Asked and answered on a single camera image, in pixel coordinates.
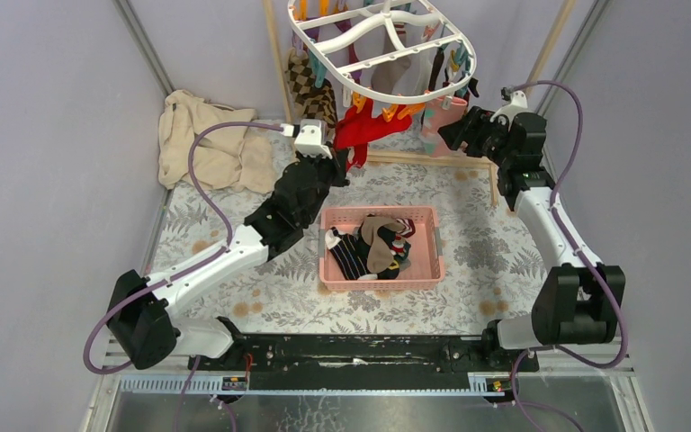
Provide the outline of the black pinstriped sock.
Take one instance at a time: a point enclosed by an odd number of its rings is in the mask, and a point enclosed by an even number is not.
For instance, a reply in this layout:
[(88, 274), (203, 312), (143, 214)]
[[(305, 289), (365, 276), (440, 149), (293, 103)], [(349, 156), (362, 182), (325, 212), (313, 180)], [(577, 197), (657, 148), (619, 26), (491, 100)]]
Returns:
[(359, 252), (357, 243), (356, 236), (341, 234), (336, 228), (325, 232), (326, 249), (335, 259), (346, 280), (377, 280), (378, 275), (368, 270), (367, 259)]

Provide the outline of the beige long sock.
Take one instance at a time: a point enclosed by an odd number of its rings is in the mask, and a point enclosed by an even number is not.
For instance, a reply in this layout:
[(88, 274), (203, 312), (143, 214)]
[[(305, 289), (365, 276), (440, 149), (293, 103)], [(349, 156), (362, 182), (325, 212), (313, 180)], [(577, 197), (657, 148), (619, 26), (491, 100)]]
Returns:
[(407, 240), (417, 232), (415, 222), (410, 218), (392, 218), (369, 214), (363, 219), (358, 230), (358, 237), (363, 243), (363, 250), (366, 253), (367, 268), (376, 274), (379, 272), (377, 243), (380, 241), (378, 236), (380, 227), (387, 227)]

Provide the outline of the teal green sock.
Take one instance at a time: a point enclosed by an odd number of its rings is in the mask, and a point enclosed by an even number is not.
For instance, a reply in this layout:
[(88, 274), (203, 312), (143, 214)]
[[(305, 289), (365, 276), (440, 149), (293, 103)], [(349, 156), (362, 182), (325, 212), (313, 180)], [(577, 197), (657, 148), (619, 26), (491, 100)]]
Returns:
[(390, 251), (400, 265), (408, 260), (410, 249), (410, 243), (403, 237), (396, 237), (390, 245)]

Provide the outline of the pink sock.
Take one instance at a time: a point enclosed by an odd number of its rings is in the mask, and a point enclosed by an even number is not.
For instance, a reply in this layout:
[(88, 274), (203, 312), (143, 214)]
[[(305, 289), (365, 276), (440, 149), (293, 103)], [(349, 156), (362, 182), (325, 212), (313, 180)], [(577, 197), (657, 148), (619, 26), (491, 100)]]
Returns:
[(468, 102), (457, 96), (442, 96), (425, 105), (419, 138), (425, 152), (432, 158), (451, 156), (438, 130), (459, 121), (467, 111)]

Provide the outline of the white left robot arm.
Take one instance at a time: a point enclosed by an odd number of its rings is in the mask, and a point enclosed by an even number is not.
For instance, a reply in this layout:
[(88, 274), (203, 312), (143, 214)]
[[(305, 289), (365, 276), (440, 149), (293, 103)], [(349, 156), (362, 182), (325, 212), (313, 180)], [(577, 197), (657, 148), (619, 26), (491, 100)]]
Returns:
[(348, 153), (333, 157), (299, 155), (276, 182), (272, 194), (216, 244), (159, 276), (134, 270), (114, 285), (105, 325), (128, 357), (129, 365), (149, 369), (177, 352), (208, 356), (220, 369), (240, 364), (243, 347), (222, 325), (204, 321), (177, 324), (186, 307), (234, 275), (265, 264), (298, 243), (313, 224), (332, 187), (349, 184)]

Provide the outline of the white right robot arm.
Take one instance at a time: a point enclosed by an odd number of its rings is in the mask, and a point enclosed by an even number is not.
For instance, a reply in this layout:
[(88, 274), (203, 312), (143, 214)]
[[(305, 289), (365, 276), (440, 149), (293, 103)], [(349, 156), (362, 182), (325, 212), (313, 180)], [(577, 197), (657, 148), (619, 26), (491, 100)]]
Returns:
[(611, 342), (625, 288), (617, 265), (605, 265), (563, 210), (556, 182), (542, 165), (547, 121), (533, 112), (512, 117), (472, 108), (438, 133), (451, 150), (487, 158), (498, 168), (498, 190), (528, 229), (548, 274), (530, 313), (490, 325), (481, 362), (501, 371), (516, 349)]

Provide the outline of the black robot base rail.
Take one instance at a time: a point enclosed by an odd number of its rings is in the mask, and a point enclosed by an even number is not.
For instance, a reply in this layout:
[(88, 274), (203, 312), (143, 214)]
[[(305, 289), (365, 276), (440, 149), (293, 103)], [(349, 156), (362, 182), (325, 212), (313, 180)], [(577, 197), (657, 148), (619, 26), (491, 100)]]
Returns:
[(519, 353), (492, 336), (234, 335), (201, 371), (235, 371), (253, 391), (463, 391), (470, 378), (508, 377)]

